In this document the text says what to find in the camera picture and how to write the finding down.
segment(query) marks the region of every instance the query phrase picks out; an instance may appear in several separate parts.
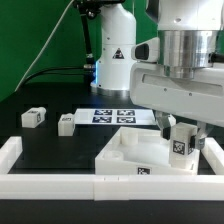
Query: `sticker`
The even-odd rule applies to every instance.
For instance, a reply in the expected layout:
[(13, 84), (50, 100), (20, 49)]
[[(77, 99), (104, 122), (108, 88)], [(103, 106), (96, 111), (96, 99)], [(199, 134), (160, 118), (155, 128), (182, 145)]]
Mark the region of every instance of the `sticker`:
[(38, 113), (38, 111), (35, 111), (35, 110), (30, 110), (28, 113), (29, 113), (29, 114), (37, 114), (37, 113)]
[(41, 121), (40, 113), (37, 114), (37, 123)]
[(94, 115), (109, 115), (112, 116), (113, 110), (95, 110)]
[(118, 124), (135, 124), (135, 117), (117, 117)]
[(112, 117), (93, 117), (92, 123), (111, 123), (112, 122)]
[(173, 152), (184, 155), (185, 143), (173, 141)]
[(69, 117), (65, 117), (65, 118), (62, 118), (62, 121), (71, 121), (72, 119), (71, 118), (69, 118)]
[(115, 55), (113, 56), (113, 59), (124, 59), (124, 55), (121, 52), (121, 49), (118, 48)]
[(135, 116), (135, 110), (118, 110), (118, 116)]
[(150, 175), (150, 169), (138, 167), (138, 175)]

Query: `warning label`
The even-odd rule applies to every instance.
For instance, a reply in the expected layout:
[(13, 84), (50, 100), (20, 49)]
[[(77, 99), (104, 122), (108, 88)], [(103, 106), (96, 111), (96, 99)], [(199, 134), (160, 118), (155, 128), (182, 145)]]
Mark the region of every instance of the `warning label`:
[(124, 59), (124, 55), (120, 48), (117, 49), (115, 55), (113, 56), (113, 59)]

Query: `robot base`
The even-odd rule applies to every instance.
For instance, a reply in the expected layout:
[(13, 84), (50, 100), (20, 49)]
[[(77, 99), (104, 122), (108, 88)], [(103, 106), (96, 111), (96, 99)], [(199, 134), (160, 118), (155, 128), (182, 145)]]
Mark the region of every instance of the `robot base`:
[(111, 96), (111, 97), (121, 97), (121, 98), (127, 98), (130, 96), (129, 90), (111, 90), (111, 89), (103, 89), (100, 87), (97, 87), (96, 84), (91, 83), (91, 92), (104, 95), (104, 96)]

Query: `black cable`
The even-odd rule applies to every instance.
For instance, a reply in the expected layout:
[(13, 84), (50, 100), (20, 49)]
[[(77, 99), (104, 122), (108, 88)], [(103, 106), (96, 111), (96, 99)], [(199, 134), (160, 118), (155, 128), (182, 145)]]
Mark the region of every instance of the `black cable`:
[(21, 83), (21, 86), (20, 86), (20, 88), (22, 88), (27, 82), (29, 82), (31, 79), (34, 79), (34, 78), (36, 78), (36, 77), (39, 77), (39, 76), (42, 76), (42, 75), (71, 75), (71, 76), (74, 76), (74, 75), (76, 75), (76, 76), (88, 76), (88, 75), (92, 75), (91, 73), (90, 74), (88, 74), (88, 73), (86, 73), (86, 74), (78, 74), (78, 73), (76, 73), (76, 74), (74, 74), (74, 73), (57, 73), (57, 72), (54, 72), (54, 73), (35, 73), (35, 74), (33, 74), (33, 75), (30, 75), (30, 76), (28, 76), (22, 83)]
[(159, 0), (149, 1), (146, 13), (150, 16), (153, 22), (158, 23), (159, 19)]
[(57, 74), (57, 75), (83, 75), (83, 74), (72, 74), (72, 73), (58, 73), (56, 71), (67, 71), (67, 70), (83, 70), (82, 66), (71, 66), (71, 67), (52, 67), (40, 70), (30, 76), (28, 76), (21, 84), (20, 87), (23, 87), (27, 82), (29, 82), (31, 79), (42, 76), (42, 75), (48, 75), (48, 74)]
[(224, 63), (224, 55), (223, 54), (218, 54), (218, 53), (213, 53), (211, 54), (211, 62), (214, 63)]
[(89, 26), (86, 14), (81, 14), (81, 21), (82, 21), (82, 27), (83, 27), (83, 33), (84, 33), (84, 41), (85, 41), (85, 47), (86, 47), (86, 54), (92, 55), (92, 47), (91, 47), (91, 41), (90, 41), (90, 34), (89, 34)]

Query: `white plastic fixture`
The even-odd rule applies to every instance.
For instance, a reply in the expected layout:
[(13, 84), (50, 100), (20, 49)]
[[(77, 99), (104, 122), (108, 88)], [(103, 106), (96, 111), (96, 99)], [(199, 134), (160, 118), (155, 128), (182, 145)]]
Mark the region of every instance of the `white plastic fixture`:
[[(8, 143), (0, 149), (1, 161), (12, 151), (15, 152), (6, 150), (11, 148), (10, 145), (14, 149), (18, 149), (18, 151), (16, 150), (17, 155), (21, 153), (21, 138), (10, 138)], [(14, 157), (10, 164), (13, 165), (15, 161)], [(4, 170), (2, 167), (4, 168), (5, 165), (0, 164), (0, 169), (3, 170), (0, 174), (0, 199), (224, 200), (223, 176), (7, 175), (11, 165)]]
[(163, 139), (160, 131), (121, 127), (96, 157), (96, 174), (197, 175), (199, 150), (179, 157), (171, 153), (175, 154), (172, 158), (175, 166), (169, 163), (170, 151), (170, 141)]

